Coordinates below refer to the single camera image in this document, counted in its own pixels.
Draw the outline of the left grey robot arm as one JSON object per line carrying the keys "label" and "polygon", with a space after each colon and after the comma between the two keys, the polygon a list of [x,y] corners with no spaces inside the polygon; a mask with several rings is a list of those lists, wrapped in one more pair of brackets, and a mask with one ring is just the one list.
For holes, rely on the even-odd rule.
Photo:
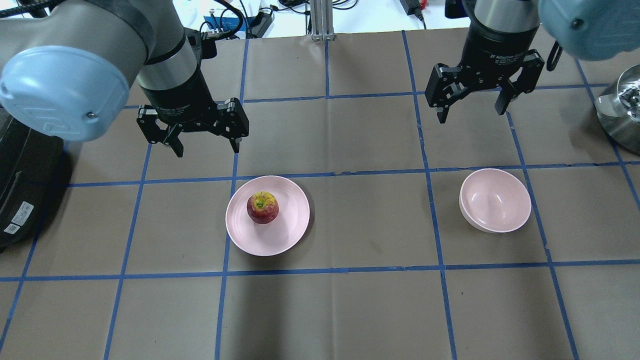
{"label": "left grey robot arm", "polygon": [[250,123],[238,98],[214,101],[201,63],[230,36],[184,27],[171,0],[37,0],[1,11],[1,106],[69,142],[102,137],[138,84],[149,144],[182,157],[181,133],[208,132],[239,152]]}

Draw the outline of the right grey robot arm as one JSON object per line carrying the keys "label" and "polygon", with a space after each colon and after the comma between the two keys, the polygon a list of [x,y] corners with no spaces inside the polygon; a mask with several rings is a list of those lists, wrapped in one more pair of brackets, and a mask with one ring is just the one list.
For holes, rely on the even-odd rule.
{"label": "right grey robot arm", "polygon": [[445,16],[468,18],[456,66],[435,64],[424,95],[444,124],[455,102],[499,89],[494,109],[505,114],[521,94],[537,88],[546,61],[531,47],[540,28],[576,59],[602,61],[639,47],[637,0],[448,0]]}

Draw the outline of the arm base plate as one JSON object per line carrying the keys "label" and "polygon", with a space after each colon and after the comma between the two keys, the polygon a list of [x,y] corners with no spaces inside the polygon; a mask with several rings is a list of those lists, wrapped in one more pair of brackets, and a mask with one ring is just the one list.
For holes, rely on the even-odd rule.
{"label": "arm base plate", "polygon": [[594,101],[599,123],[615,143],[640,154],[640,66],[626,69]]}

